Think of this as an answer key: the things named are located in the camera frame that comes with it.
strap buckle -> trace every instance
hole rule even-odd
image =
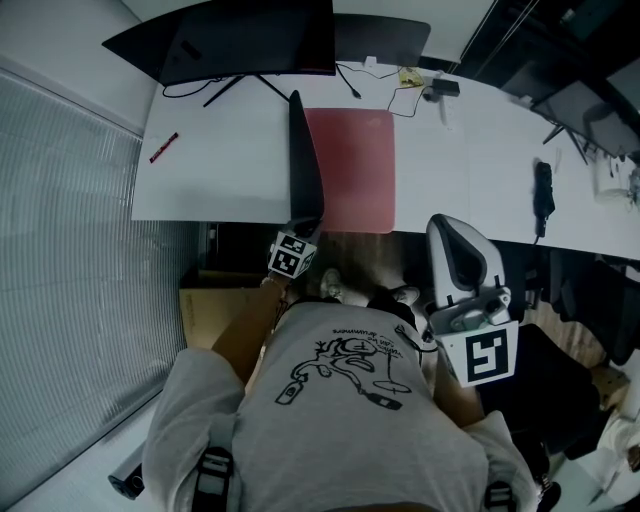
[[[193,511],[225,510],[233,458],[224,448],[207,448],[198,463]]]
[[[484,506],[492,512],[498,512],[498,510],[516,512],[516,502],[513,499],[511,487],[504,482],[491,484],[484,495]]]

white shoe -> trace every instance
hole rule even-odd
[[[391,290],[391,295],[396,302],[411,306],[420,298],[420,290],[415,286],[401,286],[400,288]]]
[[[340,272],[335,268],[328,269],[320,281],[320,297],[323,299],[333,297],[342,302],[343,290],[344,285],[340,278]]]

gray t-shirt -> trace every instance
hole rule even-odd
[[[484,510],[507,482],[518,510],[536,489],[500,413],[458,428],[433,402],[406,336],[389,313],[300,304],[280,322],[251,392],[211,351],[181,352],[143,457],[145,486],[164,510],[189,510],[209,444],[234,458],[228,510],[327,511],[400,502],[441,512]]]

cardboard box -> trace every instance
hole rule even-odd
[[[264,276],[198,271],[180,289],[182,328],[188,347],[210,349],[256,293]]]

pink mat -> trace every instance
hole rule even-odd
[[[324,189],[326,231],[389,233],[395,222],[393,115],[307,108]]]

